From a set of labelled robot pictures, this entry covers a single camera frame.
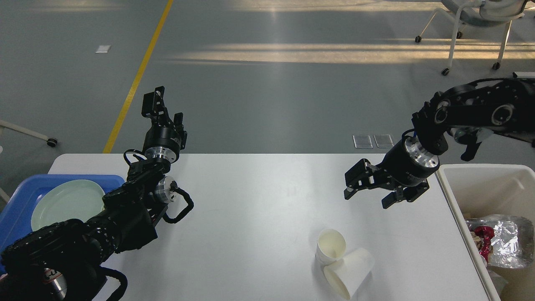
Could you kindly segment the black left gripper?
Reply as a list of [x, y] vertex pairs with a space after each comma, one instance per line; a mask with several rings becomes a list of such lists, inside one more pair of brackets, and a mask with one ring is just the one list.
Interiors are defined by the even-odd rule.
[[152, 126], [145, 136], [142, 153], [146, 158], [162, 158], [174, 163], [185, 149], [187, 131], [183, 125], [183, 112], [173, 116], [173, 124], [164, 103], [165, 87], [159, 86], [143, 96], [141, 115], [151, 120]]

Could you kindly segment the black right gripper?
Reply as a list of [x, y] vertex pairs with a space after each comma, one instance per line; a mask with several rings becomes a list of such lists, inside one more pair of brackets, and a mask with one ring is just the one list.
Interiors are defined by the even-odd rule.
[[382, 199], [384, 209], [402, 201], [414, 202], [429, 189], [427, 178], [439, 166], [439, 157], [426, 150], [417, 137], [403, 136], [378, 166], [363, 158], [344, 174], [344, 198], [381, 188], [394, 190]]

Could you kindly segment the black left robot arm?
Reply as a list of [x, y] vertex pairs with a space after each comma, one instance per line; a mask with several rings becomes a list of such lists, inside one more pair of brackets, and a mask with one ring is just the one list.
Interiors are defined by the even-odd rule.
[[127, 277], [102, 264], [114, 254], [155, 240], [159, 221], [181, 221], [193, 208], [189, 194], [168, 173], [185, 149], [183, 114], [170, 117], [164, 86], [143, 96], [141, 114], [151, 120], [141, 150], [128, 149], [126, 182], [105, 194], [101, 213], [69, 219], [29, 233], [1, 253], [6, 276], [2, 301], [91, 301], [108, 278], [119, 281], [109, 301], [120, 300]]

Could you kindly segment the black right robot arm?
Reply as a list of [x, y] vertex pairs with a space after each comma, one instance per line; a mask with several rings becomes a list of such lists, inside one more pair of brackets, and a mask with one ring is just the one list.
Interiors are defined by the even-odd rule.
[[412, 114], [413, 127], [373, 165], [363, 158], [344, 175], [344, 198], [362, 190], [384, 189], [384, 209], [414, 202], [429, 189], [428, 177], [438, 171], [439, 156], [450, 135], [466, 147], [463, 161], [473, 160], [490, 135], [534, 144], [533, 78], [487, 78], [436, 92]]

